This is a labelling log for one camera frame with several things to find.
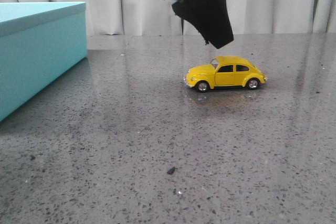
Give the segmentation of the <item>light blue storage box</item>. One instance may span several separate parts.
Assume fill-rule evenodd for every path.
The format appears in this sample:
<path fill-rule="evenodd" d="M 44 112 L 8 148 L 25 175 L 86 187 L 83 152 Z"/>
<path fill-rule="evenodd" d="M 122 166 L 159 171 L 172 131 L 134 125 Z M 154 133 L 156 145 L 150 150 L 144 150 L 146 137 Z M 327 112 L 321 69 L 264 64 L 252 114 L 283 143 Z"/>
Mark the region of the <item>light blue storage box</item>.
<path fill-rule="evenodd" d="M 85 2 L 1 3 L 1 119 L 87 53 Z"/>

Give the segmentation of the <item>yellow toy beetle car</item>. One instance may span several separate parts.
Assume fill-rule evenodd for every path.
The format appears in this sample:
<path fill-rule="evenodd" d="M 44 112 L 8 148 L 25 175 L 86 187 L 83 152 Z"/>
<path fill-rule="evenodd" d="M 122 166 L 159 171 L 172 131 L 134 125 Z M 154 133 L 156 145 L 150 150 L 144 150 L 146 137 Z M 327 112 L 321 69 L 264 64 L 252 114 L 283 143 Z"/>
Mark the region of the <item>yellow toy beetle car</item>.
<path fill-rule="evenodd" d="M 217 56 L 209 63 L 190 68 L 183 78 L 189 88 L 207 92 L 218 87 L 259 88 L 267 76 L 241 56 Z"/>

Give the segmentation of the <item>small black debris crumb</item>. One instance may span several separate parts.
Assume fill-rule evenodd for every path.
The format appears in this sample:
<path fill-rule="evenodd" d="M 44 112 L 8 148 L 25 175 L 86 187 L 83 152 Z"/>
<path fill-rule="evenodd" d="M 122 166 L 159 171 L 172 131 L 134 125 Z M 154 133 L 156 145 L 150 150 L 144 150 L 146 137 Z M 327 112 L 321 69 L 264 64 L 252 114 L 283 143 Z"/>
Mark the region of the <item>small black debris crumb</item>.
<path fill-rule="evenodd" d="M 170 168 L 170 169 L 167 171 L 167 174 L 172 175 L 172 174 L 175 172 L 175 170 L 176 170 L 176 167 L 173 166 L 172 168 Z"/>

